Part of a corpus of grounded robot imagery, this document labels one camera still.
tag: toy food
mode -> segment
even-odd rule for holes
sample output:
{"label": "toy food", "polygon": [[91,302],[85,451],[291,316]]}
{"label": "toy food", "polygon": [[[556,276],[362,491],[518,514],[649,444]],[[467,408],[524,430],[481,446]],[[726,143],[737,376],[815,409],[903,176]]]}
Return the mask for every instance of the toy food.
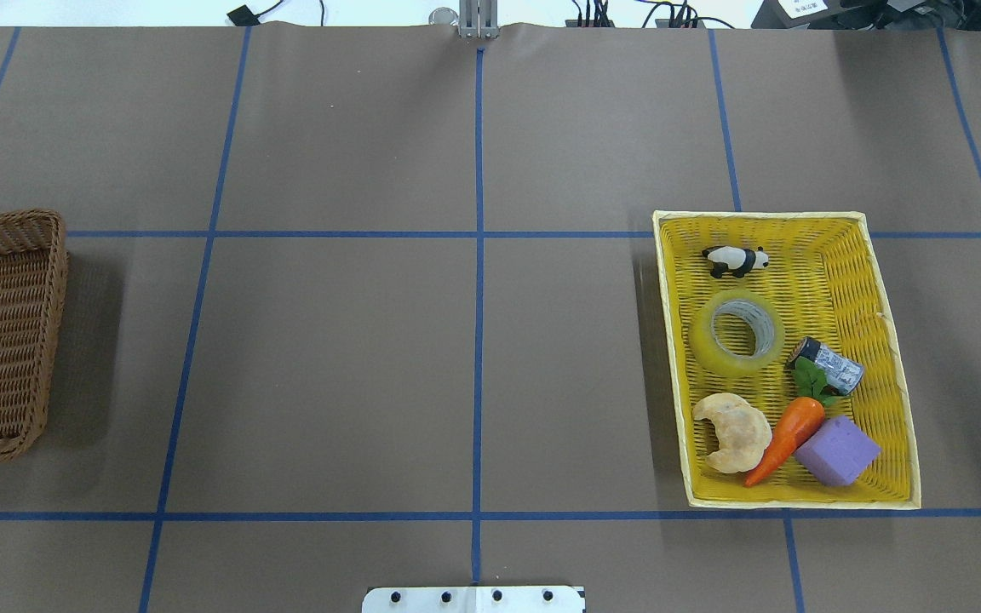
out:
{"label": "toy food", "polygon": [[706,463],[721,473],[751,470],[771,442],[766,416],[735,393],[712,393],[698,400],[692,416],[714,423],[719,449],[706,456]]}
{"label": "toy food", "polygon": [[751,488],[774,473],[794,451],[801,447],[824,423],[824,407],[835,402],[837,396],[824,391],[828,376],[820,366],[797,358],[794,366],[794,381],[800,396],[786,407],[782,419],[774,427],[774,436],[763,459],[744,478],[744,486]]}

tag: metal bracket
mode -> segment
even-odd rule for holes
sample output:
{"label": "metal bracket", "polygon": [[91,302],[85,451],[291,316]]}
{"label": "metal bracket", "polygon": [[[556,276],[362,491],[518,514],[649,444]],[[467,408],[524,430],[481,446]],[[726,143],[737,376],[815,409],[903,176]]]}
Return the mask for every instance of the metal bracket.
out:
{"label": "metal bracket", "polygon": [[498,38],[498,0],[460,0],[460,38]]}
{"label": "metal bracket", "polygon": [[500,586],[377,588],[362,613],[585,613],[585,588]]}

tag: basket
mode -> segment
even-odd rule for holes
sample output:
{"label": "basket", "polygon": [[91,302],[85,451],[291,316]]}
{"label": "basket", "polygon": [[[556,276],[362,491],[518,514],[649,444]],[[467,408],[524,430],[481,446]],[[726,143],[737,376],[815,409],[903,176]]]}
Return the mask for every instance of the basket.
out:
{"label": "basket", "polygon": [[[680,466],[693,506],[725,508],[826,507],[919,508],[918,449],[892,312],[869,229],[860,213],[670,213],[653,214],[657,267],[668,355],[673,374]],[[755,249],[771,257],[766,269],[743,279],[709,275],[702,249],[712,245]],[[754,375],[725,379],[697,364],[688,344],[688,322],[706,300],[725,289],[763,296],[786,327],[782,358]],[[751,353],[751,330],[719,318],[717,336],[733,352]],[[820,484],[793,457],[770,478],[744,488],[743,474],[723,474],[706,465],[717,450],[709,421],[694,421],[692,408],[710,393],[746,398],[774,424],[797,396],[785,357],[802,337],[812,336],[865,366],[848,399],[826,409],[847,415],[881,447],[853,485]]]}
{"label": "basket", "polygon": [[65,240],[51,210],[0,214],[0,461],[27,450],[47,423]]}

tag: panda toy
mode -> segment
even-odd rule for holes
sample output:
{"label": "panda toy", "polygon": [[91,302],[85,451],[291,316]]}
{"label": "panda toy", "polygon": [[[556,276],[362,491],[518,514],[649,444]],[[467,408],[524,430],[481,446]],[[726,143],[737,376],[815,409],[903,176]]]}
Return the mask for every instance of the panda toy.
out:
{"label": "panda toy", "polygon": [[709,276],[715,279],[720,279],[725,272],[732,272],[733,277],[741,279],[748,274],[748,271],[767,268],[767,265],[771,264],[771,257],[763,252],[762,247],[752,251],[752,249],[720,245],[720,247],[704,249],[702,255],[714,264],[709,271]]}

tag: yellow wicker basket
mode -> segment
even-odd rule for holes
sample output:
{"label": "yellow wicker basket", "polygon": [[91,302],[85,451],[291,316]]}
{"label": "yellow wicker basket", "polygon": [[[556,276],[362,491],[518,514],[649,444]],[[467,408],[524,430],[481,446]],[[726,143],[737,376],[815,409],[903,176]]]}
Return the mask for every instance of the yellow wicker basket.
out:
{"label": "yellow wicker basket", "polygon": [[[919,508],[918,449],[892,311],[869,229],[860,213],[680,213],[653,214],[661,277],[668,355],[673,371],[680,465],[693,506],[725,508],[827,507]],[[709,276],[702,249],[712,245],[755,249],[771,257],[766,269],[743,279]],[[725,379],[697,364],[688,345],[688,322],[713,294],[746,288],[774,304],[786,327],[783,358],[756,375]],[[751,353],[751,330],[719,318],[715,329],[733,352]],[[847,415],[881,447],[861,477],[846,488],[820,484],[790,458],[763,484],[744,488],[743,474],[723,474],[703,458],[717,450],[714,428],[693,421],[692,407],[710,393],[734,392],[776,423],[797,396],[783,367],[802,337],[825,342],[865,366],[849,399],[828,409]]]}

